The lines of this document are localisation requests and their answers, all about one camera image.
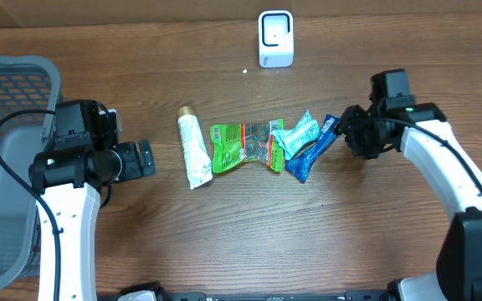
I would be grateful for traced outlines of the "green snack bag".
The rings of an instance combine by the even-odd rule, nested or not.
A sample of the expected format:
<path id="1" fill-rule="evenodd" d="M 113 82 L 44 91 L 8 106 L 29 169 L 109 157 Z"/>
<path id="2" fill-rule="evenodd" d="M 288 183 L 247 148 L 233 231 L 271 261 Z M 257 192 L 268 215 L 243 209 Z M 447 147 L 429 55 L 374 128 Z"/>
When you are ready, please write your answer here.
<path id="1" fill-rule="evenodd" d="M 223 173 L 252 161 L 259 161 L 274 172 L 282 172 L 285 151 L 273 132 L 283 129 L 282 119 L 263 123 L 212 125 L 213 173 Z"/>

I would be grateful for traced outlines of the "white tube with gold cap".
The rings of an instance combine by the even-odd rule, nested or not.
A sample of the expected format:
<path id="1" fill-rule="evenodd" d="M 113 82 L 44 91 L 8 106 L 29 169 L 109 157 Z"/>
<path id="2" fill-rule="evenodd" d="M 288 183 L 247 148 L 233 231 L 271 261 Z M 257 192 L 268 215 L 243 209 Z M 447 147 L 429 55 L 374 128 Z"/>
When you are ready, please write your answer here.
<path id="1" fill-rule="evenodd" d="M 212 161 L 208 155 L 203 133 L 194 110 L 183 106 L 177 110 L 177 125 L 191 190 L 213 179 Z"/>

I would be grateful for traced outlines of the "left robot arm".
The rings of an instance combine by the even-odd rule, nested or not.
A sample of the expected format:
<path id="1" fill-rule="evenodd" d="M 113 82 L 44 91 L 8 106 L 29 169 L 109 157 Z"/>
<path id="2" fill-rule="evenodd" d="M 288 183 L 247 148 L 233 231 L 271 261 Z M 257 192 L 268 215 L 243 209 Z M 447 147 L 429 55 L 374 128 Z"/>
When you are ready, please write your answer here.
<path id="1" fill-rule="evenodd" d="M 51 144 L 29 167 L 41 226 L 38 297 L 95 300 L 95 226 L 105 187 L 153 176 L 148 140 L 120 142 L 115 110 L 80 99 L 55 107 Z"/>

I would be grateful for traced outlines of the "mint green wipes packet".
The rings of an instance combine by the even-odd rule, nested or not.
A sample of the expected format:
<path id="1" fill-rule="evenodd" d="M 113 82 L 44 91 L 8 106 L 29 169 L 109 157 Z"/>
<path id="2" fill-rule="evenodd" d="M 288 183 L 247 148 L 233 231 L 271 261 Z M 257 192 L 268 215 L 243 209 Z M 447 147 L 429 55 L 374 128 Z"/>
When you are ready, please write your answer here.
<path id="1" fill-rule="evenodd" d="M 307 110 L 296 127 L 291 130 L 272 130 L 271 134 L 285 151 L 285 159 L 290 161 L 306 144 L 315 141 L 320 134 L 317 121 Z"/>

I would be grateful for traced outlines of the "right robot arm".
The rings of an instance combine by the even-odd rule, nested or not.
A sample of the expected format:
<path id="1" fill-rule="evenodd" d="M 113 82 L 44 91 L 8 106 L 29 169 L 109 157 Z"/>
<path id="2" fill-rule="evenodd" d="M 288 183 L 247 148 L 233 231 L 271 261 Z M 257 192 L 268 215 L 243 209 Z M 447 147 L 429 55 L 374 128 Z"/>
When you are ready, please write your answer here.
<path id="1" fill-rule="evenodd" d="M 354 156 L 395 150 L 411 161 L 449 218 L 433 272 L 394 280 L 383 300 L 482 300 L 482 172 L 433 103 L 417 103 L 404 69 L 371 77 L 371 105 L 345 109 L 335 132 Z"/>

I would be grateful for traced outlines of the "blue snack packet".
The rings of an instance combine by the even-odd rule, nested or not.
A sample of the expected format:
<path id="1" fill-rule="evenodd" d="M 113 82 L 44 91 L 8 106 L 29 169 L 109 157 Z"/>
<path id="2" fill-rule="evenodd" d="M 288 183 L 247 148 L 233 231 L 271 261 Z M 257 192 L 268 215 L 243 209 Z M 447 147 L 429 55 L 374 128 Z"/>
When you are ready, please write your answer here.
<path id="1" fill-rule="evenodd" d="M 305 181 L 307 180 L 310 174 L 311 167 L 314 165 L 315 161 L 339 137 L 339 135 L 334 132 L 338 121 L 339 119 L 335 116 L 327 115 L 315 143 L 308 147 L 300 155 L 297 155 L 290 161 L 286 162 L 285 168 L 302 183 L 305 183 Z"/>

